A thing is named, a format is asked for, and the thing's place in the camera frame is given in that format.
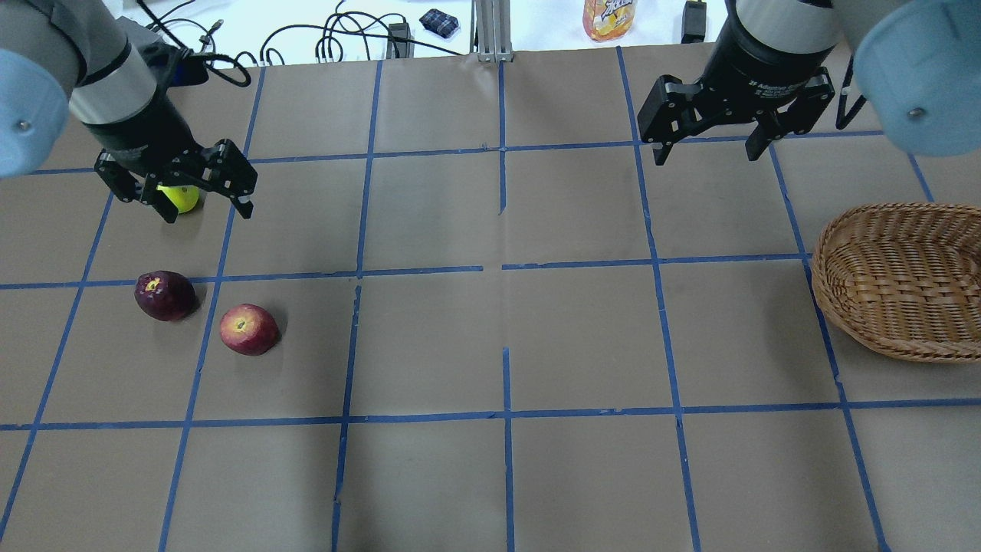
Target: orange bottle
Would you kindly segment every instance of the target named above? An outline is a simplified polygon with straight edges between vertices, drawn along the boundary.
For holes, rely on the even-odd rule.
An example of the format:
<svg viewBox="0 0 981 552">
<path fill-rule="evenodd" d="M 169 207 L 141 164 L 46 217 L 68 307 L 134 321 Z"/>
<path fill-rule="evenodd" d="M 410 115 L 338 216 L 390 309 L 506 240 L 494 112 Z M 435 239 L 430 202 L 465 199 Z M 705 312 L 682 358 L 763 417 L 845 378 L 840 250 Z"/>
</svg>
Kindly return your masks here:
<svg viewBox="0 0 981 552">
<path fill-rule="evenodd" d="M 583 28 L 597 42 L 623 36 L 634 22 L 637 0 L 586 0 Z"/>
</svg>

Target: metal frame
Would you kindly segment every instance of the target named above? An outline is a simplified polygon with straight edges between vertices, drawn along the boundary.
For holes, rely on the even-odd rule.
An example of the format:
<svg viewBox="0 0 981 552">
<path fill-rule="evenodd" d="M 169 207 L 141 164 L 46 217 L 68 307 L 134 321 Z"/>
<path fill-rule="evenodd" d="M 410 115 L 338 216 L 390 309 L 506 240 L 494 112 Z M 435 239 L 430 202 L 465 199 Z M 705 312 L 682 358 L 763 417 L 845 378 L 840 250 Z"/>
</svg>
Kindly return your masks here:
<svg viewBox="0 0 981 552">
<path fill-rule="evenodd" d="M 514 61 L 511 50 L 511 1 L 475 0 L 477 58 L 483 62 Z"/>
</svg>

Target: apple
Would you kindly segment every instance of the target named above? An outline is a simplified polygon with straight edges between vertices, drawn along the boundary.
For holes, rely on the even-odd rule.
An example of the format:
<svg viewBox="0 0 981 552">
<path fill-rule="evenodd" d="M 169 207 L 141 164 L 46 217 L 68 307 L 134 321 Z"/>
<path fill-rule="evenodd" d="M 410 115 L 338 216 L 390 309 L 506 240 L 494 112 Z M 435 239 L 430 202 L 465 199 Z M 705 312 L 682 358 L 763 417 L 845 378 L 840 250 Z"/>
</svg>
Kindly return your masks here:
<svg viewBox="0 0 981 552">
<path fill-rule="evenodd" d="M 197 297 L 187 278 L 170 270 L 148 272 L 136 279 L 136 304 L 157 320 L 180 320 L 194 310 Z"/>
<path fill-rule="evenodd" d="M 276 318 L 255 304 L 233 306 L 219 323 L 222 343 L 242 355 L 258 356 L 272 349 L 280 339 Z"/>
</svg>

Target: yellow ball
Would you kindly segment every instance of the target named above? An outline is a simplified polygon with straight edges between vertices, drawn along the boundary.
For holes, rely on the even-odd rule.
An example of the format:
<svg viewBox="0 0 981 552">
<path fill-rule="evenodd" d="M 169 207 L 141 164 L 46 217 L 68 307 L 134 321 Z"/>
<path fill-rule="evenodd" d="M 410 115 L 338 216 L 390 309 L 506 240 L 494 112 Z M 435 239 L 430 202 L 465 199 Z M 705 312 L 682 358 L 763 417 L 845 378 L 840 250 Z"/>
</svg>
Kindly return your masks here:
<svg viewBox="0 0 981 552">
<path fill-rule="evenodd" d="M 160 187 L 160 191 L 173 203 L 179 214 L 184 214 L 197 204 L 198 189 L 194 186 Z"/>
</svg>

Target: grid square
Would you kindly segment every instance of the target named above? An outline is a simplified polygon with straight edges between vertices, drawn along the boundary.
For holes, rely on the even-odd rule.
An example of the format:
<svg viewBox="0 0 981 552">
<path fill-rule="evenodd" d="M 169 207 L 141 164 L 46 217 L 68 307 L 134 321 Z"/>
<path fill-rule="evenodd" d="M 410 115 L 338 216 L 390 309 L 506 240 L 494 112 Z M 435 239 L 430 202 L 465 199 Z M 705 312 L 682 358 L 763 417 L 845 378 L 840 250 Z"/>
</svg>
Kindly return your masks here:
<svg viewBox="0 0 981 552">
<path fill-rule="evenodd" d="M 44 421 L 183 419 L 212 293 L 194 291 L 203 308 L 161 322 L 130 286 L 85 289 Z"/>
<path fill-rule="evenodd" d="M 890 359 L 829 324 L 839 379 L 850 401 L 981 397 L 981 362 L 936 364 Z"/>
<path fill-rule="evenodd" d="M 497 64 L 476 54 L 382 67 L 375 151 L 496 147 L 498 119 Z"/>
<path fill-rule="evenodd" d="M 168 552 L 330 550 L 337 425 L 195 428 Z"/>
<path fill-rule="evenodd" d="M 192 210 L 168 224 L 150 207 L 113 199 L 89 279 L 135 280 L 152 270 L 214 276 L 229 209 L 224 197 L 202 193 Z"/>
<path fill-rule="evenodd" d="M 0 431 L 0 497 L 6 497 L 14 485 L 27 435 L 28 431 Z"/>
<path fill-rule="evenodd" d="M 852 207 L 926 200 L 909 159 L 885 137 L 786 139 L 775 147 L 808 251 Z"/>
<path fill-rule="evenodd" d="M 613 48 L 521 52 L 504 89 L 507 145 L 632 139 Z"/>
<path fill-rule="evenodd" d="M 661 274 L 686 405 L 838 401 L 799 262 L 669 264 Z"/>
<path fill-rule="evenodd" d="M 836 411 L 685 416 L 705 552 L 877 550 Z"/>
<path fill-rule="evenodd" d="M 650 258 L 631 147 L 507 155 L 505 262 Z"/>
<path fill-rule="evenodd" d="M 797 251 L 773 163 L 742 142 L 679 144 L 661 167 L 645 152 L 644 171 L 661 257 Z"/>
<path fill-rule="evenodd" d="M 497 155 L 377 159 L 365 268 L 499 262 Z"/>
<path fill-rule="evenodd" d="M 364 281 L 352 414 L 501 409 L 500 276 Z"/>
<path fill-rule="evenodd" d="M 94 174 L 0 182 L 0 283 L 81 278 L 108 196 Z"/>
<path fill-rule="evenodd" d="M 501 420 L 350 428 L 338 550 L 506 548 Z"/>
<path fill-rule="evenodd" d="M 377 63 L 266 68 L 249 157 L 368 151 Z"/>
<path fill-rule="evenodd" d="M 225 273 L 353 271 L 365 162 L 275 163 L 256 169 L 255 212 L 233 225 Z"/>
<path fill-rule="evenodd" d="M 518 550 L 691 550 L 674 416 L 514 420 Z"/>
<path fill-rule="evenodd" d="M 896 552 L 981 542 L 981 408 L 852 411 L 883 532 Z"/>
<path fill-rule="evenodd" d="M 934 199 L 981 205 L 981 150 L 955 157 L 917 157 Z"/>
<path fill-rule="evenodd" d="M 275 280 L 222 285 L 194 416 L 340 415 L 354 309 L 353 281 Z M 222 343 L 219 321 L 236 304 L 266 308 L 282 339 L 261 357 Z"/>
<path fill-rule="evenodd" d="M 0 423 L 31 423 L 76 290 L 0 292 Z"/>
<path fill-rule="evenodd" d="M 41 431 L 4 552 L 154 550 L 179 429 Z"/>
<path fill-rule="evenodd" d="M 228 138 L 239 149 L 245 147 L 255 94 L 259 89 L 260 70 L 249 68 L 247 71 L 252 77 L 252 84 L 247 88 L 226 83 L 209 74 L 207 83 L 167 90 L 174 106 L 190 125 L 194 139 L 201 145 L 211 147 L 218 140 Z M 238 70 L 225 70 L 223 73 L 236 80 L 242 79 Z"/>
<path fill-rule="evenodd" d="M 649 266 L 505 278 L 515 410 L 671 406 Z"/>
</svg>

